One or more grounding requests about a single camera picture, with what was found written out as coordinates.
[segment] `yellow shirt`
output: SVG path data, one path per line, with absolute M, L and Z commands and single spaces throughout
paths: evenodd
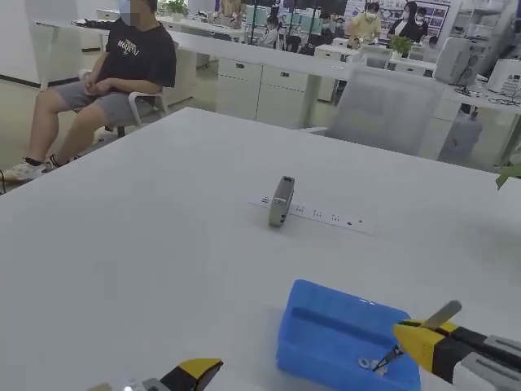
M 221 0 L 221 8 L 219 11 L 223 16 L 231 17 L 234 13 L 241 13 L 241 5 L 241 0 Z
M 373 36 L 372 38 L 378 38 L 382 29 L 382 22 L 379 16 L 376 16 L 373 20 L 368 20 L 365 13 L 355 16 L 351 23 L 355 31 L 355 37 L 364 40 L 370 39 L 371 35 Z

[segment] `person's hand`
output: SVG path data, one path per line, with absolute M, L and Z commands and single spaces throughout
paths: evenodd
M 87 73 L 83 81 L 85 83 L 85 92 L 88 95 L 94 95 L 94 85 L 96 84 L 96 80 L 92 76 L 92 73 Z
M 93 91 L 97 96 L 103 96 L 108 94 L 108 91 L 112 88 L 111 79 L 101 80 L 96 83 L 93 87 Z

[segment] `gray shorts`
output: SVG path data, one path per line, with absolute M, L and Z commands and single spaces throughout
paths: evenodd
M 56 86 L 53 90 L 62 97 L 74 112 L 79 112 L 82 108 L 86 108 L 91 104 L 99 106 L 105 113 L 107 118 L 106 125 L 109 127 L 133 125 L 135 123 L 127 94 L 112 92 L 104 96 L 88 95 L 85 92 L 85 83 L 83 81 Z M 141 99 L 136 99 L 136 106 L 139 116 L 145 116 L 154 110 L 152 105 Z

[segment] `gray device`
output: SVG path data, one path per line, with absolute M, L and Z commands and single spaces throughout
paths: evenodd
M 269 224 L 271 226 L 282 226 L 286 221 L 294 191 L 295 179 L 282 177 L 269 207 Z

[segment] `potted plant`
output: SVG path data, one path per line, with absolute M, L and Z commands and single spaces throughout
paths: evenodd
M 413 47 L 413 42 L 407 37 L 395 36 L 391 39 L 392 58 L 401 59 L 402 55 L 407 55 Z
M 512 156 L 521 157 L 521 147 L 518 147 Z M 499 172 L 499 177 L 496 178 L 497 189 L 501 189 L 501 187 L 505 184 L 508 178 L 520 178 L 521 177 L 521 163 L 508 163 L 501 168 Z
M 166 10 L 173 21 L 181 20 L 188 15 L 188 7 L 184 0 L 170 0 L 166 3 Z

